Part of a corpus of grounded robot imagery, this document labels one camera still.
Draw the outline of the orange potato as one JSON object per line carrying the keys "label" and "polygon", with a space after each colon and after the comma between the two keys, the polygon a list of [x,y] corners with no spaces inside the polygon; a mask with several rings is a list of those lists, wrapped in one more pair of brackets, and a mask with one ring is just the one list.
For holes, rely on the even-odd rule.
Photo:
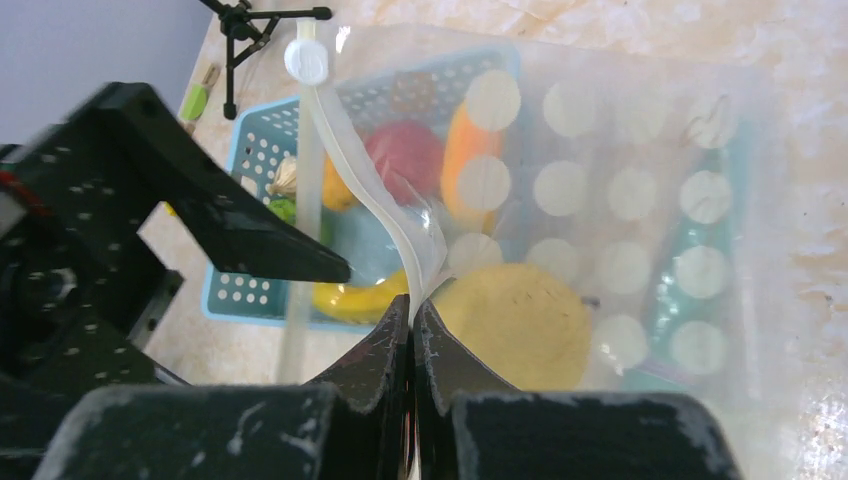
{"label": "orange potato", "polygon": [[344,212],[359,204],[358,199],[339,176],[328,155],[325,156],[324,162],[322,204],[334,212]]}

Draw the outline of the green wooden stick toy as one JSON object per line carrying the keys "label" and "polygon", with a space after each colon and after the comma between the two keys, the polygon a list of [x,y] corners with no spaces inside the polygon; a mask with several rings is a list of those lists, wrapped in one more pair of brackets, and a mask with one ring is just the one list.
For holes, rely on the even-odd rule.
{"label": "green wooden stick toy", "polygon": [[179,118],[184,130],[192,135],[196,129],[197,121],[203,115],[212,89],[221,74],[218,64],[210,64],[199,82],[193,83],[184,97],[179,111]]}

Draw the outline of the red apple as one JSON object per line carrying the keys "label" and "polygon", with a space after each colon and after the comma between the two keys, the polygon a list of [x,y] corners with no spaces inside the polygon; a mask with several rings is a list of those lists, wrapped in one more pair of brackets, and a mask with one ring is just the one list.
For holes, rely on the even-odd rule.
{"label": "red apple", "polygon": [[439,189],[444,144],[426,125],[413,120],[390,122],[377,128],[365,148],[387,191],[400,205]]}

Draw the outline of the blue microphone on tripod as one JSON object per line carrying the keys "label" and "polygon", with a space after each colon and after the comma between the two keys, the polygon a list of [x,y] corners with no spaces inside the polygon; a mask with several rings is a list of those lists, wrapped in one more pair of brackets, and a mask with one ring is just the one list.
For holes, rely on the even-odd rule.
{"label": "blue microphone on tripod", "polygon": [[236,68],[271,40],[278,23],[284,19],[330,20],[333,11],[326,6],[305,10],[253,11],[250,1],[241,0],[225,4],[218,0],[200,0],[218,18],[225,43],[225,102],[223,116],[235,120],[238,107],[235,102],[234,78]]}

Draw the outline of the clear zip top bag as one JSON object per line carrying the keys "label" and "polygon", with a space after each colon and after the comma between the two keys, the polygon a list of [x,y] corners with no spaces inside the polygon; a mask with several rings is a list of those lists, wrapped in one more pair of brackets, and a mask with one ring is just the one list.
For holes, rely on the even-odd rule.
{"label": "clear zip top bag", "polygon": [[[475,77],[445,135],[439,189],[398,204],[365,148],[380,126],[413,120],[434,99],[431,80],[402,73],[478,47],[515,52],[516,73]],[[581,50],[423,25],[354,28],[302,21],[284,53],[301,89],[304,144],[297,169],[303,225],[314,225],[325,156],[389,234],[414,305],[491,265],[531,264],[567,284],[589,309],[588,364],[573,389],[632,391],[627,370],[648,352],[652,281],[677,225],[676,195],[702,150],[747,124],[751,150],[733,237],[730,357],[691,395],[720,418],[747,422],[788,408],[798,370],[786,352],[786,166],[772,82],[753,67]],[[354,126],[339,84],[389,68],[411,96],[399,120]]]}

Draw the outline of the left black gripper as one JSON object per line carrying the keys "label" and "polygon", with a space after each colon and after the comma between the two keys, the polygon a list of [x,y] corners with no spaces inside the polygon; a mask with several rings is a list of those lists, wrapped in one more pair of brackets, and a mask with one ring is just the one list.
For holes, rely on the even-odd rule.
{"label": "left black gripper", "polygon": [[150,85],[104,85],[64,126],[1,151],[3,478],[33,475],[88,392],[176,382],[144,351],[183,281],[139,234],[161,202],[221,272],[351,276],[230,177]]}

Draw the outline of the yellow banana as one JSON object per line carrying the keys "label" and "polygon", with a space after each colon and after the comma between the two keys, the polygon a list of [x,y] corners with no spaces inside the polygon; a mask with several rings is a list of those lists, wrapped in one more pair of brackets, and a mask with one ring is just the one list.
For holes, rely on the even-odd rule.
{"label": "yellow banana", "polygon": [[407,293],[407,276],[403,270],[398,270],[372,286],[315,283],[312,305],[340,322],[376,324],[395,297]]}

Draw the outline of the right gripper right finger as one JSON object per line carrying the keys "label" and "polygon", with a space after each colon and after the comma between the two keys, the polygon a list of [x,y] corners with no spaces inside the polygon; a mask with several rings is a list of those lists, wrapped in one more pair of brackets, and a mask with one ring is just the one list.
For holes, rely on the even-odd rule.
{"label": "right gripper right finger", "polygon": [[738,479],[716,419],[676,393],[523,392],[431,303],[412,330],[424,479]]}

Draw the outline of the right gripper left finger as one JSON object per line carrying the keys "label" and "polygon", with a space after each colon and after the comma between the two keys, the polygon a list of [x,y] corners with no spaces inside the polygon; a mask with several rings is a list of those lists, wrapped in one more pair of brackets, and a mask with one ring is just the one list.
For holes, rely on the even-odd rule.
{"label": "right gripper left finger", "polygon": [[39,479],[403,479],[409,299],[303,385],[112,386],[59,425]]}

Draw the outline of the beige garlic bulb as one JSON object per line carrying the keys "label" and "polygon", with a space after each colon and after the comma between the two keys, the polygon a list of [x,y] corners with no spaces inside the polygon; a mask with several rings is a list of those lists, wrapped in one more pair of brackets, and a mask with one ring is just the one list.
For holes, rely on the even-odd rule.
{"label": "beige garlic bulb", "polygon": [[268,193],[293,197],[297,191],[297,158],[286,156],[282,159],[268,187]]}

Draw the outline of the light blue plastic basket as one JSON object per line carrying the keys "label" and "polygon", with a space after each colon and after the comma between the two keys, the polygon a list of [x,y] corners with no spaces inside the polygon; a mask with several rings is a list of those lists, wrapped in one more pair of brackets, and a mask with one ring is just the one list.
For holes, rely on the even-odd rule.
{"label": "light blue plastic basket", "polygon": [[[515,52],[504,47],[478,47],[452,54],[433,56],[425,61],[404,59],[402,73],[421,73],[433,83],[435,97],[413,119],[436,134],[445,135],[454,110],[471,81],[490,69],[516,73]],[[354,126],[372,130],[402,115],[390,103],[410,97],[409,86],[389,68],[357,72],[342,81],[338,94]],[[294,162],[299,132],[299,99],[290,96],[244,112],[234,128],[227,169],[230,175],[264,206],[285,220],[295,219],[291,195],[274,194],[272,181],[279,166]],[[401,261],[389,234],[364,207],[344,212],[324,209],[321,240],[350,263],[356,286],[382,283],[400,269]],[[289,284],[283,280],[223,273],[207,269],[201,308],[213,320],[282,327],[286,323]]]}

